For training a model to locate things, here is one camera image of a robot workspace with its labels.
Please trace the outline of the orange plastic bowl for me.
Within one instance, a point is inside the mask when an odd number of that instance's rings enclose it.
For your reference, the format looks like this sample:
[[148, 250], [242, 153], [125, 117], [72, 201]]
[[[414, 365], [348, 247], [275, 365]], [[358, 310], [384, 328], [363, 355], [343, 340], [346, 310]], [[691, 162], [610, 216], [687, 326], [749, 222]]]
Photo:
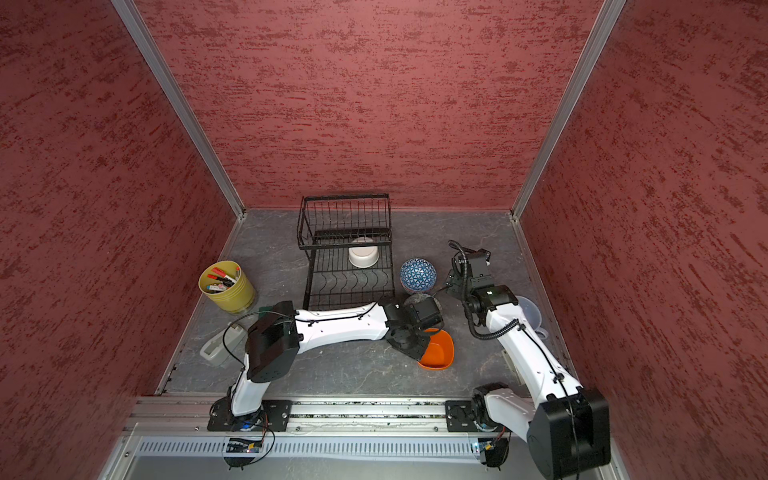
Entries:
[[448, 369], [454, 361], [455, 346], [452, 336], [445, 330], [431, 328], [426, 331], [429, 343], [418, 362], [419, 366], [432, 371]]

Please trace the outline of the white ceramic bowl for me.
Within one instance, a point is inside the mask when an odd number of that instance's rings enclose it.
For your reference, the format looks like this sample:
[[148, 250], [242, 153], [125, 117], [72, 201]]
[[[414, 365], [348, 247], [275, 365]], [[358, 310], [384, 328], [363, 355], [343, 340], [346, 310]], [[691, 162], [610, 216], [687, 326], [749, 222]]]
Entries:
[[352, 241], [348, 249], [350, 264], [359, 269], [374, 267], [380, 259], [379, 246], [373, 238], [362, 236]]

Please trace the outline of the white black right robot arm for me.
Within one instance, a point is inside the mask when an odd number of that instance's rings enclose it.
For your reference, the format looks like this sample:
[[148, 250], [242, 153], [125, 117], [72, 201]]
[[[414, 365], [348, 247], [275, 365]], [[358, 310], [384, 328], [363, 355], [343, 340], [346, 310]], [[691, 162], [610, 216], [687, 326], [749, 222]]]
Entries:
[[450, 241], [455, 254], [448, 294], [461, 302], [471, 335], [497, 341], [512, 361], [529, 398], [501, 383], [474, 390], [471, 419], [524, 440], [546, 479], [578, 477], [611, 461], [609, 406], [563, 367], [531, 328], [519, 299], [489, 272], [490, 254]]

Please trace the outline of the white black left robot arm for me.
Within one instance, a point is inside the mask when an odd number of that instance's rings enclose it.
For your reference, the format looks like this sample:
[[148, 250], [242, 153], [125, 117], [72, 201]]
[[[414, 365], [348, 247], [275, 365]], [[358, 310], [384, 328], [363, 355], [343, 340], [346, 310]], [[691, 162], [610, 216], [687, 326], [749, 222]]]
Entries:
[[437, 302], [374, 301], [358, 307], [309, 311], [280, 302], [260, 314], [247, 330], [242, 371], [228, 395], [234, 417], [259, 412], [269, 385], [286, 376], [297, 356], [335, 344], [385, 341], [420, 361], [431, 336], [444, 325]]

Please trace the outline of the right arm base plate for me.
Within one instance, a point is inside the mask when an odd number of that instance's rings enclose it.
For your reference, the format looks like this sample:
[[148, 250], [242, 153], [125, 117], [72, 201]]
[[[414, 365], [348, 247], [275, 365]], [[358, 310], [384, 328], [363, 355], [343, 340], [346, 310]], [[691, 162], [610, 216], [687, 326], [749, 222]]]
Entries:
[[485, 398], [470, 400], [447, 400], [444, 403], [447, 430], [451, 433], [501, 433], [509, 431], [490, 418]]

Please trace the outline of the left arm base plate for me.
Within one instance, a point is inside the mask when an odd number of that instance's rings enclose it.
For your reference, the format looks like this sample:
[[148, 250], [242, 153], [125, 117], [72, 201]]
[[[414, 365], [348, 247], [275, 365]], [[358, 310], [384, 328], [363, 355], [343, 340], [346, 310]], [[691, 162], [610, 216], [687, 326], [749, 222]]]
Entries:
[[209, 432], [284, 432], [291, 415], [293, 403], [289, 400], [267, 400], [256, 412], [234, 415], [231, 399], [223, 397], [215, 401], [209, 410]]

